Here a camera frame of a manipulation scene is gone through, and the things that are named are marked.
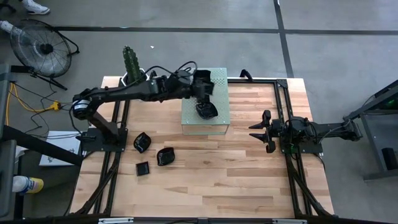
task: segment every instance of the plastic bottle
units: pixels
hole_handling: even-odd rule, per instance
[[[12,180],[12,192],[34,194],[43,189],[42,179],[24,176],[15,176]]]

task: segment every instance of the fan grille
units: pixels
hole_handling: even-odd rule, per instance
[[[32,19],[11,30],[11,47],[21,63],[44,77],[59,77],[72,62],[67,41],[53,27]]]

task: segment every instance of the person's foot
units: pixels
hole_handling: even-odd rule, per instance
[[[33,0],[22,0],[22,3],[27,10],[27,13],[31,15],[46,15],[50,12],[50,9],[37,4]]]
[[[8,21],[0,21],[0,29],[6,31],[7,33],[11,33],[11,30],[14,26]]]

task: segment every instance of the concrete floor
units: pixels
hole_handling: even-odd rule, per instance
[[[37,1],[50,7],[47,16],[32,16],[53,25],[116,27],[277,28],[272,0],[61,0]],[[387,0],[280,0],[286,29],[396,30],[398,2]],[[27,17],[1,14],[10,21]],[[63,32],[79,46],[68,73],[58,79],[69,90],[53,99],[68,102],[84,88],[100,85],[105,75],[122,75],[121,50],[130,45],[140,66],[169,69],[195,60],[201,67],[226,67],[236,77],[248,69],[254,77],[286,77],[278,34]],[[397,79],[398,36],[287,35],[290,58],[297,78],[304,78],[314,121],[339,122],[379,89]],[[0,62],[19,64],[0,32]],[[20,85],[37,93],[51,93],[46,83],[18,74]],[[40,106],[39,97],[20,90],[20,97]],[[34,125],[31,114],[16,100],[11,104],[11,126],[26,131]],[[51,130],[72,130],[66,111],[43,114]],[[80,129],[87,124],[78,122]],[[35,133],[44,132],[44,128]],[[362,176],[377,171],[366,138],[360,142],[326,139],[326,176],[335,213],[345,218],[398,222],[398,180],[364,183]],[[77,170],[73,167],[31,169],[39,155],[30,153],[24,164],[30,175],[56,187],[27,198],[25,215],[61,215],[67,209]],[[51,172],[69,173],[52,180]]]

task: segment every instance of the wooden table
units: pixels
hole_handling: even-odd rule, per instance
[[[311,119],[304,81],[287,80],[294,115]],[[118,81],[119,77],[104,77],[103,87],[117,86]],[[181,100],[131,101],[128,146],[119,166],[112,216],[294,217],[284,156],[279,149],[267,154],[265,145],[249,136],[253,130],[248,127],[260,122],[264,110],[271,110],[277,118],[272,85],[229,84],[229,102],[231,125],[226,135],[184,136]],[[113,107],[107,103],[98,111],[110,120]],[[143,131],[152,138],[152,144],[139,154],[132,143]],[[155,155],[164,147],[174,147],[176,160],[158,167]],[[83,161],[71,212],[81,208],[97,187],[103,157],[103,152],[95,152]],[[150,174],[137,177],[136,164],[145,161],[149,161]],[[303,164],[308,187],[333,213],[321,162],[304,154]],[[104,192],[102,209],[108,190]],[[298,195],[304,211],[300,191]]]

